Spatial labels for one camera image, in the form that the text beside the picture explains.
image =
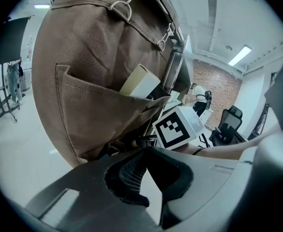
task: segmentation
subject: ceiling light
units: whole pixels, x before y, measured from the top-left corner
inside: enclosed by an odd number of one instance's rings
[[[34,6],[36,9],[48,9],[50,5],[48,4],[37,4]]]
[[[241,51],[228,64],[231,65],[231,66],[234,66],[240,60],[242,60],[245,56],[247,56],[251,51],[252,51],[252,49],[250,47],[248,47],[247,45],[245,45],[241,49]]]

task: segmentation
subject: brick wall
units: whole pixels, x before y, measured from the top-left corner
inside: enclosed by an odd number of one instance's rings
[[[206,125],[214,128],[220,123],[223,109],[228,109],[234,105],[242,81],[235,79],[228,72],[202,61],[194,60],[193,66],[194,77],[192,82],[205,87],[212,93],[210,108],[213,110],[213,114],[208,119]],[[194,100],[195,97],[189,95],[187,103]]]

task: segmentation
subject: office chair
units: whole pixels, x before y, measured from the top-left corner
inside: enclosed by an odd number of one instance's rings
[[[230,144],[242,124],[241,118],[242,111],[239,108],[232,106],[230,109],[224,109],[219,127],[215,128],[209,138],[213,146]]]

